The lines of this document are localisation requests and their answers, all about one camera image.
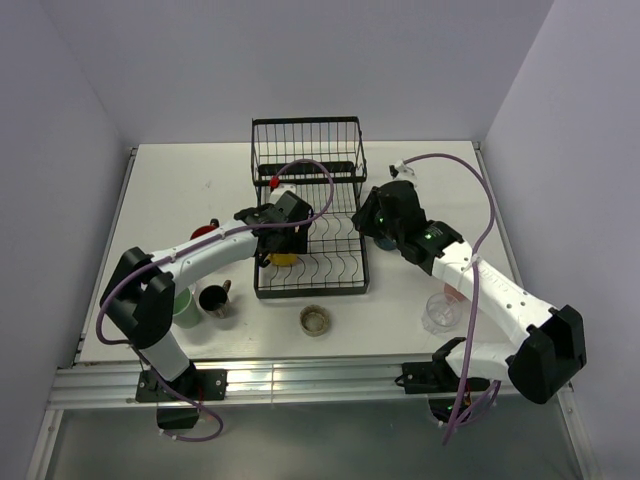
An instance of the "black wire rack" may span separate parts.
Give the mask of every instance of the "black wire rack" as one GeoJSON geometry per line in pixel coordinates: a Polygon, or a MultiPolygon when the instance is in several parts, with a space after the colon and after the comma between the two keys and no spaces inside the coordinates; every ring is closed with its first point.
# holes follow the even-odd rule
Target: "black wire rack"
{"type": "MultiPolygon", "coordinates": [[[[360,207],[367,178],[358,117],[257,119],[251,137],[251,171],[258,205],[268,202],[269,181],[293,160],[322,163],[334,182],[327,213],[309,229],[307,254],[290,266],[255,265],[258,298],[357,295],[367,291],[369,267],[364,238],[351,216],[360,207]]],[[[320,210],[329,197],[329,184],[311,164],[294,165],[280,176],[296,185],[296,194],[320,210]]]]}

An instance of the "gray wall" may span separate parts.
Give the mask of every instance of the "gray wall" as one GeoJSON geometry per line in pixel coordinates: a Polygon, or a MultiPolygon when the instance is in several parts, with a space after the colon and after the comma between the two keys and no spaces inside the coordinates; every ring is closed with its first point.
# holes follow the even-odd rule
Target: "gray wall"
{"type": "Polygon", "coordinates": [[[42,0],[129,144],[360,115],[368,139],[486,135],[552,0],[42,0]]]}
{"type": "Polygon", "coordinates": [[[575,384],[607,478],[640,470],[640,3],[557,0],[485,144],[524,281],[585,317],[575,384]]]}
{"type": "Polygon", "coordinates": [[[0,478],[22,478],[75,350],[125,165],[42,7],[0,2],[0,478]]]}

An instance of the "tabletop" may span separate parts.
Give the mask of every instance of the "tabletop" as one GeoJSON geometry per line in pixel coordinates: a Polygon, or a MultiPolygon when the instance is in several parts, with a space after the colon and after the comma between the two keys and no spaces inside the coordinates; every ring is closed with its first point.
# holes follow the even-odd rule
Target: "tabletop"
{"type": "MultiPolygon", "coordinates": [[[[361,201],[372,186],[390,181],[389,165],[423,153],[448,153],[479,165],[471,142],[364,142],[368,178],[361,201]]],[[[211,218],[221,223],[241,209],[255,206],[249,143],[141,145],[138,148],[106,262],[98,278],[98,295],[127,249],[152,252],[184,243],[211,218]]],[[[489,207],[477,180],[446,159],[413,164],[418,195],[428,218],[442,220],[473,243],[486,227],[489,207]]],[[[230,279],[231,310],[227,318],[203,316],[191,329],[174,325],[172,332],[185,353],[204,359],[292,359],[360,355],[433,353],[453,336],[464,336],[470,302],[463,302],[460,323],[446,334],[434,335],[421,322],[428,298],[443,283],[409,264],[399,252],[379,249],[367,239],[370,285],[366,294],[259,300],[253,287],[253,260],[236,262],[200,280],[196,289],[230,279]],[[305,335],[299,313],[307,305],[321,305],[331,314],[331,327],[319,337],[305,335]]],[[[497,227],[480,253],[512,278],[497,227]]],[[[96,301],[90,306],[82,362],[135,360],[125,346],[101,344],[95,333],[96,301]]],[[[105,336],[123,338],[106,320],[105,336]]],[[[476,340],[507,341],[484,314],[478,317],[476,340]]]]}

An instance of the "purple hose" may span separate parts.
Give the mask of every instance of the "purple hose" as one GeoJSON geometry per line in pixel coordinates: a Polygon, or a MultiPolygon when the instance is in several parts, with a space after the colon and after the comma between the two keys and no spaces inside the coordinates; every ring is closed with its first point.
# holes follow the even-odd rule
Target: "purple hose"
{"type": "MultiPolygon", "coordinates": [[[[323,216],[327,212],[327,210],[329,210],[329,207],[331,206],[331,203],[333,202],[333,194],[334,194],[333,179],[331,178],[331,174],[325,168],[324,165],[322,165],[320,162],[316,162],[315,160],[311,160],[311,159],[307,159],[307,158],[301,158],[301,159],[295,160],[295,161],[293,161],[291,163],[288,163],[287,165],[282,167],[280,169],[280,171],[278,173],[276,173],[275,176],[276,176],[276,178],[279,177],[285,171],[287,171],[287,169],[289,169],[292,165],[295,165],[295,164],[298,164],[298,163],[311,163],[311,164],[315,165],[316,167],[318,167],[320,169],[320,171],[327,177],[327,181],[329,182],[329,198],[327,199],[327,203],[325,204],[325,206],[322,207],[320,209],[320,211],[317,212],[312,217],[307,218],[305,220],[300,220],[299,222],[244,225],[244,226],[241,226],[241,227],[236,227],[236,228],[232,228],[232,229],[228,230],[226,232],[225,236],[235,235],[236,233],[246,232],[246,231],[249,231],[249,230],[261,230],[261,229],[267,229],[267,228],[301,227],[303,225],[307,225],[307,224],[313,223],[318,218],[323,216]]],[[[189,246],[189,247],[177,252],[176,255],[175,255],[175,258],[178,259],[178,258],[184,257],[185,255],[189,255],[190,253],[192,253],[192,252],[194,252],[194,251],[196,251],[196,250],[198,250],[198,249],[200,249],[202,247],[205,247],[205,246],[210,245],[210,244],[212,244],[214,242],[217,242],[221,238],[222,238],[222,235],[219,235],[219,234],[218,235],[214,235],[212,237],[204,238],[203,240],[201,240],[201,241],[199,241],[197,243],[194,243],[193,245],[191,245],[191,246],[189,246]]],[[[109,293],[109,295],[107,295],[107,298],[105,298],[104,302],[102,303],[102,306],[100,307],[100,310],[98,311],[98,316],[96,318],[96,336],[98,337],[98,340],[100,340],[105,345],[130,345],[130,342],[128,340],[109,340],[108,338],[105,338],[104,334],[102,333],[102,324],[104,322],[104,317],[105,317],[105,315],[107,313],[107,309],[109,308],[109,305],[111,305],[111,302],[113,301],[113,299],[118,296],[118,294],[122,291],[122,289],[125,286],[127,286],[129,284],[129,282],[131,282],[133,279],[139,277],[143,273],[148,272],[152,268],[160,267],[162,265],[166,265],[167,263],[170,263],[171,261],[172,261],[172,258],[170,256],[155,260],[155,261],[145,265],[144,267],[139,268],[135,272],[130,273],[118,285],[116,285],[116,287],[109,293]]],[[[140,351],[138,351],[136,348],[133,348],[133,351],[136,352],[136,354],[140,357],[141,360],[143,360],[146,364],[149,365],[149,361],[144,357],[144,355],[140,351]]],[[[211,415],[213,418],[215,418],[218,421],[218,424],[219,424],[218,430],[216,430],[214,433],[212,433],[211,435],[208,435],[206,437],[193,438],[193,437],[185,437],[185,436],[182,436],[182,435],[174,435],[174,434],[172,434],[170,432],[164,432],[167,436],[172,437],[172,438],[175,437],[176,440],[181,440],[183,442],[206,442],[206,441],[212,440],[212,439],[214,439],[214,438],[216,438],[217,436],[220,435],[220,433],[222,432],[223,423],[222,423],[222,419],[220,418],[220,416],[217,413],[213,412],[212,410],[210,410],[206,406],[202,405],[201,403],[196,402],[196,401],[194,401],[194,400],[192,400],[192,399],[190,399],[190,398],[188,398],[188,397],[176,392],[174,389],[172,389],[167,384],[167,382],[156,371],[156,369],[153,368],[153,366],[151,366],[151,371],[155,374],[155,376],[158,379],[158,383],[160,383],[160,385],[165,390],[165,392],[169,393],[170,395],[172,395],[173,397],[175,397],[178,400],[182,400],[183,402],[187,402],[188,404],[193,405],[199,411],[205,412],[205,413],[211,415]]]]}
{"type": "MultiPolygon", "coordinates": [[[[482,235],[480,235],[478,240],[476,240],[476,243],[473,244],[472,254],[475,255],[478,252],[480,245],[482,245],[482,242],[484,242],[484,239],[487,238],[487,235],[489,235],[489,232],[493,228],[493,224],[495,223],[495,219],[496,219],[496,208],[493,203],[493,196],[491,195],[489,186],[487,185],[487,182],[484,180],[484,178],[482,178],[482,176],[476,171],[475,168],[473,168],[471,165],[469,165],[467,162],[465,162],[461,158],[458,158],[454,155],[449,155],[447,153],[427,153],[425,155],[418,155],[417,157],[413,157],[408,160],[405,160],[404,164],[408,165],[410,163],[417,162],[418,160],[425,160],[427,158],[446,158],[459,163],[460,165],[465,167],[467,170],[469,170],[474,177],[476,177],[478,182],[480,182],[480,185],[482,185],[482,188],[484,189],[485,194],[487,195],[487,199],[489,200],[489,210],[490,210],[489,224],[487,225],[487,228],[485,228],[485,230],[482,232],[482,235]]],[[[480,296],[480,281],[479,281],[480,274],[478,271],[477,262],[473,262],[472,270],[473,270],[473,297],[471,299],[471,315],[469,316],[469,328],[467,330],[467,341],[464,348],[464,359],[462,362],[462,371],[460,372],[460,382],[458,383],[458,392],[456,394],[456,399],[453,403],[453,411],[451,412],[451,417],[450,417],[450,418],[453,418],[454,420],[449,421],[449,423],[447,424],[447,430],[445,431],[444,437],[442,439],[443,445],[446,445],[449,442],[449,439],[451,438],[453,431],[456,429],[456,427],[458,427],[461,424],[461,419],[458,418],[458,414],[460,413],[460,406],[462,405],[462,399],[464,398],[464,389],[466,387],[467,377],[469,374],[469,363],[471,362],[471,345],[473,344],[473,333],[476,327],[476,317],[478,316],[478,300],[480,296]]],[[[498,383],[495,386],[495,395],[497,395],[499,388],[500,388],[500,384],[498,383]]]]}

